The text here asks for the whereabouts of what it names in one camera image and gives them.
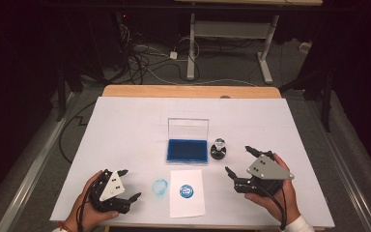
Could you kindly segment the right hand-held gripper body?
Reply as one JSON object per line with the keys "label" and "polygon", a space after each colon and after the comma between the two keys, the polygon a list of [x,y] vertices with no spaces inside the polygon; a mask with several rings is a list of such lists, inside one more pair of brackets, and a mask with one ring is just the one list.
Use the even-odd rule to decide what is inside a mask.
{"label": "right hand-held gripper body", "polygon": [[295,178],[290,171],[276,162],[271,151],[262,152],[262,155],[246,168],[246,172],[251,177],[238,177],[234,190],[238,193],[255,193],[262,197],[275,195],[282,189],[285,180]]}

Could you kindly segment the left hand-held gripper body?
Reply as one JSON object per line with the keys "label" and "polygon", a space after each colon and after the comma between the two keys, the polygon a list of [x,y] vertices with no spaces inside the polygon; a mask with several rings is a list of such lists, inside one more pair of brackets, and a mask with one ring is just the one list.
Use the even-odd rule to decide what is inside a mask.
{"label": "left hand-held gripper body", "polygon": [[126,214],[131,203],[128,199],[118,198],[125,192],[125,187],[117,171],[105,169],[89,187],[89,199],[98,212],[117,211]]}

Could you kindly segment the black stamp with crystal knob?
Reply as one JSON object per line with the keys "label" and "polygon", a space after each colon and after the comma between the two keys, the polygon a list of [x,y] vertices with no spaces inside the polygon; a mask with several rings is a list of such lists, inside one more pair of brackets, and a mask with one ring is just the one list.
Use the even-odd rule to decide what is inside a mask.
{"label": "black stamp with crystal knob", "polygon": [[225,140],[217,138],[211,147],[210,154],[215,160],[222,160],[226,156]]}

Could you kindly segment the blue ink pad clear case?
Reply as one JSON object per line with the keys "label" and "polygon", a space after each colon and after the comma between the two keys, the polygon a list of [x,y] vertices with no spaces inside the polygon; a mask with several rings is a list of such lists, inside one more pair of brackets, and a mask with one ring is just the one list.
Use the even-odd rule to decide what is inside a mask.
{"label": "blue ink pad clear case", "polygon": [[171,163],[207,163],[209,123],[203,118],[169,118],[166,160]]}

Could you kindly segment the person's right hand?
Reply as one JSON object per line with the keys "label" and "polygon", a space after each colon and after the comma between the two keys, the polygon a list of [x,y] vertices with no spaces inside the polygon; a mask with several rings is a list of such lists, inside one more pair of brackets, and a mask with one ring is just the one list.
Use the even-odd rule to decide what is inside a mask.
{"label": "person's right hand", "polygon": [[[247,200],[265,208],[273,218],[282,221],[284,216],[277,205],[268,197],[261,197],[255,193],[246,193],[244,197]],[[291,180],[283,182],[282,189],[274,195],[277,202],[284,208],[286,213],[286,224],[290,224],[300,216],[300,210],[297,204],[296,191]]]}

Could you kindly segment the person's left hand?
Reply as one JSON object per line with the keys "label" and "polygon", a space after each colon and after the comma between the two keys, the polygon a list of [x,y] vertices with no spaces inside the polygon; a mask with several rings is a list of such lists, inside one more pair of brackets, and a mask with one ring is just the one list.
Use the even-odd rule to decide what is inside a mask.
{"label": "person's left hand", "polygon": [[101,175],[102,171],[98,171],[85,184],[81,193],[77,196],[69,216],[63,222],[62,227],[67,232],[79,232],[78,223],[81,223],[83,232],[88,232],[101,222],[116,218],[119,213],[110,211],[106,213],[98,212],[90,203],[86,203],[84,207],[82,204],[85,200],[85,195],[88,192],[89,186]]}

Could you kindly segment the white paper card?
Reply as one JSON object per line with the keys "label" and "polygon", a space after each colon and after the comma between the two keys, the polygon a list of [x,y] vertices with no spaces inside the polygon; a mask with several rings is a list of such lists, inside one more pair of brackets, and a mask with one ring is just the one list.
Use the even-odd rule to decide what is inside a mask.
{"label": "white paper card", "polygon": [[200,217],[206,213],[201,170],[171,172],[169,212],[172,218]]}

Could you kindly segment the black stand leg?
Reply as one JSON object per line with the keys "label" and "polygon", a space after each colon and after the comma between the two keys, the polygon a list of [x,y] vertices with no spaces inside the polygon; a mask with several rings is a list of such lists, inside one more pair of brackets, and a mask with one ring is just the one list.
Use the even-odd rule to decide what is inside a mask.
{"label": "black stand leg", "polygon": [[57,80],[58,80],[58,116],[57,121],[60,122],[65,115],[67,100],[66,100],[66,87],[65,87],[65,78],[64,78],[64,71],[63,66],[60,66],[57,71]]}

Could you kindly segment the metal floor rail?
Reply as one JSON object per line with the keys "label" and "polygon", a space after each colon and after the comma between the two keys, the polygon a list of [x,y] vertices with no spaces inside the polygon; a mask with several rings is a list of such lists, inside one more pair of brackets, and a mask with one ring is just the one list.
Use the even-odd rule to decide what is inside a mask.
{"label": "metal floor rail", "polygon": [[43,122],[31,142],[16,160],[13,168],[0,187],[0,199],[8,196],[10,203],[4,204],[5,213],[0,217],[0,232],[12,232],[29,197],[31,196],[44,167],[50,157],[50,151],[67,123],[75,107],[79,93],[70,92],[66,96],[66,109],[55,109]]}
{"label": "metal floor rail", "polygon": [[365,196],[360,191],[360,188],[352,176],[349,167],[342,158],[342,154],[333,140],[331,133],[328,132],[325,129],[325,126],[322,124],[320,120],[320,112],[316,103],[309,101],[307,106],[312,112],[312,116],[316,120],[316,124],[318,125],[320,131],[324,135],[325,141],[328,143],[329,153],[338,172],[339,179],[348,193],[348,196],[357,213],[357,216],[359,217],[359,220],[363,225],[365,232],[371,232],[371,210],[366,202]]}

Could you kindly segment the white metal table frame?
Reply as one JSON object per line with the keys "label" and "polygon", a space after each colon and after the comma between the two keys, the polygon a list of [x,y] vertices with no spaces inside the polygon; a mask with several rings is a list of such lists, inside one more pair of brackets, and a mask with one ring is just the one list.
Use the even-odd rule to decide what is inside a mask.
{"label": "white metal table frame", "polygon": [[[323,0],[177,0],[188,3],[190,7],[319,7]],[[279,20],[279,14],[273,14],[269,22],[231,22],[199,20],[196,13],[190,14],[189,49],[187,55],[187,80],[194,80],[197,74],[196,58],[200,47],[195,38],[228,38],[228,39],[260,39],[264,40],[264,48],[257,53],[257,60],[264,81],[272,84],[273,80],[267,64],[267,55]]]}

